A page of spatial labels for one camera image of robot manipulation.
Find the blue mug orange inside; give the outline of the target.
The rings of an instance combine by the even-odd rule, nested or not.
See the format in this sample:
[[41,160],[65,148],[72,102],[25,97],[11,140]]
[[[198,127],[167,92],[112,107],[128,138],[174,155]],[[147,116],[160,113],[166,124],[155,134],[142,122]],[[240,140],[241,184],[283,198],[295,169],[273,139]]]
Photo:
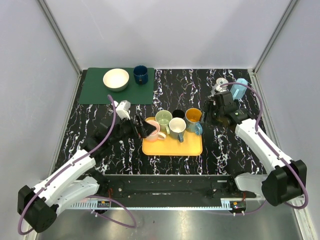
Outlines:
[[197,136],[202,135],[203,128],[200,124],[202,112],[197,108],[189,108],[185,112],[186,130],[195,133]]

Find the light blue faceted mug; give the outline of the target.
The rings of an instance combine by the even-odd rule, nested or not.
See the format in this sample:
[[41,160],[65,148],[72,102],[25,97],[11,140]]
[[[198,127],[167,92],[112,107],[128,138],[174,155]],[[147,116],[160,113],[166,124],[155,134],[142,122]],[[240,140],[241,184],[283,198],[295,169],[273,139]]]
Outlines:
[[242,85],[233,84],[230,92],[232,94],[233,100],[240,100],[245,95],[245,92],[247,90],[245,86],[248,85],[248,81],[244,78],[238,78],[235,82]]

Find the grey faceted mug white inside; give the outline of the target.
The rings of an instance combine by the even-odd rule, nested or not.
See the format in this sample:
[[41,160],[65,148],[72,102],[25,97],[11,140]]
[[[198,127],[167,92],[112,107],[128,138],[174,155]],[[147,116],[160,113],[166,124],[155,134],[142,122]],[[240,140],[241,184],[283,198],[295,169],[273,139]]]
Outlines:
[[170,137],[178,140],[180,143],[184,142],[184,133],[186,130],[186,122],[184,119],[179,118],[179,117],[174,117],[170,122],[169,122],[169,131],[170,131]]

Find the pale grey-blue mug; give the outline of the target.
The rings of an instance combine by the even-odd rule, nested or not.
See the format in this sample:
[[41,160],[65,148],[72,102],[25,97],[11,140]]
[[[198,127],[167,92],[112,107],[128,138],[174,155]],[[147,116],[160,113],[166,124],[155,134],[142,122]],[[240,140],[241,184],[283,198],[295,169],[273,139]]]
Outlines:
[[216,80],[213,88],[212,88],[212,91],[211,91],[211,94],[214,95],[216,93],[220,93],[220,92],[225,92],[228,90],[228,86],[223,86],[221,87],[221,85],[223,84],[227,84],[228,83],[228,80],[223,78],[223,77],[220,77]]

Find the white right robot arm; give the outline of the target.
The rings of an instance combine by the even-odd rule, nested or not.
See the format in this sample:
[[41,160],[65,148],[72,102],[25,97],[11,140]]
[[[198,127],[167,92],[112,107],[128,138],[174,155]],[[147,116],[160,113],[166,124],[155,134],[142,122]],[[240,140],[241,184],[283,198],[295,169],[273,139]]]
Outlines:
[[185,118],[174,117],[161,130],[164,116],[158,113],[146,121],[156,130],[142,140],[142,152],[147,156],[198,156],[203,151],[203,130],[200,120],[207,124],[222,124],[242,139],[258,157],[266,176],[241,173],[227,185],[228,195],[239,198],[244,192],[261,195],[272,206],[288,204],[303,196],[303,209],[309,202],[306,190],[307,166],[302,160],[292,160],[260,129],[259,121],[245,108],[239,108],[230,91],[216,92],[204,104],[203,112],[192,108]]

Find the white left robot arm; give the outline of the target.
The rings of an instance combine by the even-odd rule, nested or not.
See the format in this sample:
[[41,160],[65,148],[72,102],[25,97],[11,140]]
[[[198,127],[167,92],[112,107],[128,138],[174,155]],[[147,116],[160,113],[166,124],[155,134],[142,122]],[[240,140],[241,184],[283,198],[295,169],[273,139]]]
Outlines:
[[113,122],[111,126],[101,123],[62,167],[34,187],[25,185],[18,191],[18,232],[25,234],[21,227],[23,221],[37,233],[44,232],[74,203],[93,195],[97,198],[108,195],[109,180],[95,170],[95,166],[119,141],[145,139],[155,130],[155,126],[139,115],[122,119],[119,123]]

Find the pink ceramic mug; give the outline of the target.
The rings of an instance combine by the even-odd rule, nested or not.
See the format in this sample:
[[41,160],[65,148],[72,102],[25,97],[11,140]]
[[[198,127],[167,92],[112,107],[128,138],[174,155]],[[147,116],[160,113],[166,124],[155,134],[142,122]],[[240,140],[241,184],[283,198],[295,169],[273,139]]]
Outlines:
[[156,130],[154,130],[147,138],[145,138],[148,142],[155,142],[157,140],[165,140],[166,135],[161,132],[160,125],[155,120],[147,120],[148,124],[151,124],[152,126],[156,127]]

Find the light green ceramic mug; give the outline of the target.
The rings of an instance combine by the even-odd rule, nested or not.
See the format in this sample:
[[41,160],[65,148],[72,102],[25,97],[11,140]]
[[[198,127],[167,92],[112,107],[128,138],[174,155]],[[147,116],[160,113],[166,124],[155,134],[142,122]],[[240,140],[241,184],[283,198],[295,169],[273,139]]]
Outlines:
[[160,131],[170,134],[169,123],[173,119],[172,114],[168,110],[160,110],[155,115],[155,120],[160,126]]

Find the dark blue mug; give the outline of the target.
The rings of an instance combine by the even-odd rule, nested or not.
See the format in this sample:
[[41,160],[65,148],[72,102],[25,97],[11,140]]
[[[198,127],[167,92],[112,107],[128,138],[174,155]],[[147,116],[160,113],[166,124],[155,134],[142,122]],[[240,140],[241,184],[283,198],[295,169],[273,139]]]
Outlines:
[[134,80],[138,85],[145,85],[148,82],[148,68],[138,65],[133,69]]

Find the yellow plastic tray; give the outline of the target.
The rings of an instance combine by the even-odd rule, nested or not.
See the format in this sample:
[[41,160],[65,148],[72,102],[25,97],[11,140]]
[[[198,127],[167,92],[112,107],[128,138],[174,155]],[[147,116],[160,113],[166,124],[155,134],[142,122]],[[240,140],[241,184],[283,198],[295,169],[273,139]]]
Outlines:
[[148,156],[199,156],[203,151],[202,137],[185,130],[182,143],[170,135],[155,142],[143,139],[142,151]]

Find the green table mat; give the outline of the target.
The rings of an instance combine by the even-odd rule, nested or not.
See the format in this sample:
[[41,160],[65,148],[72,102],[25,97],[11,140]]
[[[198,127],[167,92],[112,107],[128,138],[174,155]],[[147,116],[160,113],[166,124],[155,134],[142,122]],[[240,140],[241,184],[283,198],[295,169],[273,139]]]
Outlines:
[[111,95],[113,100],[120,102],[123,100],[129,101],[132,105],[150,105],[153,103],[155,69],[148,68],[148,82],[143,85],[138,85],[135,81],[133,68],[124,67],[128,72],[128,86],[119,92],[109,90],[103,83],[105,73],[110,71],[110,68],[90,67],[87,69],[78,103],[81,105],[109,105],[111,102],[108,95]]

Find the cream ceramic bowl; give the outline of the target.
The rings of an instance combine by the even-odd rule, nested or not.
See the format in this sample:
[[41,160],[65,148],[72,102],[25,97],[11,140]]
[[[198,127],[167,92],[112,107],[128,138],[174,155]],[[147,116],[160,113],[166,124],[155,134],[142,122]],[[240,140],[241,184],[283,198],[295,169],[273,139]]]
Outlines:
[[129,73],[122,68],[114,68],[107,71],[103,76],[103,84],[112,92],[121,92],[129,84]]

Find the right aluminium frame post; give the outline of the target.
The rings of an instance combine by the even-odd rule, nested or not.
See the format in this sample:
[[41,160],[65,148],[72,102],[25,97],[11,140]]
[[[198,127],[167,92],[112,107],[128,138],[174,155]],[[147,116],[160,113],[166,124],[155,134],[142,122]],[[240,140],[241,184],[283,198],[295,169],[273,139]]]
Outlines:
[[291,17],[293,11],[295,10],[296,6],[298,5],[299,0],[290,0],[287,7],[285,8],[281,18],[279,19],[275,29],[273,30],[264,50],[262,51],[257,63],[252,68],[252,72],[257,74],[261,67],[263,66],[266,58],[268,57],[270,51],[272,50],[274,44],[276,43],[279,35],[281,34],[282,30],[284,29],[286,23],[288,22],[289,18]]

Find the aluminium frame post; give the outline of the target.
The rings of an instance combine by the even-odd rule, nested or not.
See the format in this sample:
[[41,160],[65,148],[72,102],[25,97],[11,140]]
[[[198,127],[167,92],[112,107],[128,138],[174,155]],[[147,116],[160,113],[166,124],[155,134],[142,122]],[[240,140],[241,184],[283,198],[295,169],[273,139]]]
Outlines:
[[299,0],[290,0],[287,7],[285,8],[281,18],[279,19],[275,29],[273,30],[264,50],[262,51],[257,63],[252,68],[252,72],[257,74],[261,67],[263,66],[266,58],[268,57],[270,51],[272,50],[274,44],[276,43],[279,35],[281,34],[282,30],[284,29],[286,23],[288,22],[289,18],[291,17],[293,11],[295,10],[296,6],[298,5]]
[[56,36],[60,46],[62,47],[62,50],[64,51],[65,55],[67,56],[70,64],[72,65],[75,72],[80,76],[82,74],[82,69],[80,65],[78,64],[75,56],[73,55],[65,37],[63,36],[62,31],[60,30],[57,21],[55,20],[55,17],[50,10],[47,1],[46,0],[36,0],[38,3],[40,9],[42,10],[46,20],[48,21],[54,35]]

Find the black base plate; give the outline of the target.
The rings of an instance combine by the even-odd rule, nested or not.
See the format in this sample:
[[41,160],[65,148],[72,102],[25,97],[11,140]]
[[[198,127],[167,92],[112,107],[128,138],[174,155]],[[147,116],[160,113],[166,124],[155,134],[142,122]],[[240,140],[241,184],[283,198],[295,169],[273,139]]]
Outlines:
[[240,191],[230,175],[104,175],[98,196],[125,198],[131,195],[173,195],[221,199],[256,198],[252,192]]

